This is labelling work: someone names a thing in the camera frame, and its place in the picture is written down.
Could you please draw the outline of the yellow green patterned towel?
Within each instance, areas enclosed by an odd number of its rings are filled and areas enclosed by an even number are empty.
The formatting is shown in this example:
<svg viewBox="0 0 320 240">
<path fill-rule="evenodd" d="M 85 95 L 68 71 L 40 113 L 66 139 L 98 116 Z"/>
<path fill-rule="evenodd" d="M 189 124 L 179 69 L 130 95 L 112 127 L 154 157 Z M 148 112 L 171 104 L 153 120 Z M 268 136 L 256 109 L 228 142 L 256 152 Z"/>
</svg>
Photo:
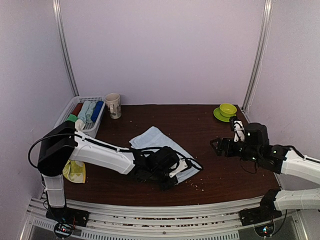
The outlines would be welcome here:
<svg viewBox="0 0 320 240">
<path fill-rule="evenodd" d="M 70 182 L 84 184 L 86 182 L 86 166 L 82 161 L 68 160 L 62 175 Z"/>
</svg>

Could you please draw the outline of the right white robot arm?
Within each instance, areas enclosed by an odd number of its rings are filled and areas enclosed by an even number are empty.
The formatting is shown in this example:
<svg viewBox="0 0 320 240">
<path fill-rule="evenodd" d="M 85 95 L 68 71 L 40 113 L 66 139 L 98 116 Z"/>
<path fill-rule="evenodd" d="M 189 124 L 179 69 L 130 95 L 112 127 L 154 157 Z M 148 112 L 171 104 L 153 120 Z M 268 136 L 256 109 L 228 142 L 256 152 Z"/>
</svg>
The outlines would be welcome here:
<svg viewBox="0 0 320 240">
<path fill-rule="evenodd" d="M 320 183 L 320 161 L 299 152 L 292 145 L 271 145 L 267 127 L 253 122 L 244 126 L 234 120 L 233 138 L 211 140 L 209 143 L 217 156 L 239 157 L 253 162 L 278 175 L 295 176 L 315 184 Z M 319 188 L 304 190 L 269 190 L 256 210 L 259 220 L 268 220 L 275 212 L 284 210 L 315 210 L 320 207 Z"/>
</svg>

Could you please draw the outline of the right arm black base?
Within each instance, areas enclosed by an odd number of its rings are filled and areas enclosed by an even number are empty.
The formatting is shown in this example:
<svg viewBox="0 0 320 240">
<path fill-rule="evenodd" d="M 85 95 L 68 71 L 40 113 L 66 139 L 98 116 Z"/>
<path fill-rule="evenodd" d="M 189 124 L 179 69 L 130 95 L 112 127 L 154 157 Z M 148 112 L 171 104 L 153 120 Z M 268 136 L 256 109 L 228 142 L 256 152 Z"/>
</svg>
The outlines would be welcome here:
<svg viewBox="0 0 320 240">
<path fill-rule="evenodd" d="M 272 221 L 282 216 L 282 212 L 267 207 L 255 207 L 243 209 L 239 213 L 242 226 L 256 225 L 267 221 Z"/>
</svg>

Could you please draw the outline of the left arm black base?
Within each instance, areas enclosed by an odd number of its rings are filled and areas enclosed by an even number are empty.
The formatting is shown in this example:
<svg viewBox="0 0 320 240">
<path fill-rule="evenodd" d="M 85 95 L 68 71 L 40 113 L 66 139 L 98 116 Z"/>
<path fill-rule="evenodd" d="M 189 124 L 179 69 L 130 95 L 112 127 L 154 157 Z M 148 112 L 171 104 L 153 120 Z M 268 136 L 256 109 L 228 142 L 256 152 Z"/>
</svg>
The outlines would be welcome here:
<svg viewBox="0 0 320 240">
<path fill-rule="evenodd" d="M 89 219 L 89 212 L 70 207 L 49 208 L 46 211 L 46 218 L 55 220 L 62 224 L 86 227 Z"/>
</svg>

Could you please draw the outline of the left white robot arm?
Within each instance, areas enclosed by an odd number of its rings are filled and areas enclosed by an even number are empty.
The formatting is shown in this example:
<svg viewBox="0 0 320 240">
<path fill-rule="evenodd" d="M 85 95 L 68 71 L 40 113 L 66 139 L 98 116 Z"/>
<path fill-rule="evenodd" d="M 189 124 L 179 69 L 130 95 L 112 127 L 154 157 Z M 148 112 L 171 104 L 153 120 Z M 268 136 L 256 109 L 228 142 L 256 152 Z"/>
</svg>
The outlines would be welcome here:
<svg viewBox="0 0 320 240">
<path fill-rule="evenodd" d="M 114 146 L 77 131 L 74 122 L 65 121 L 41 139 L 37 164 L 48 204 L 61 222 L 72 218 L 71 209 L 66 207 L 63 181 L 63 169 L 69 160 L 111 169 L 139 182 L 155 181 L 164 189 L 176 184 L 176 175 L 186 168 L 168 146 L 151 150 Z"/>
</svg>

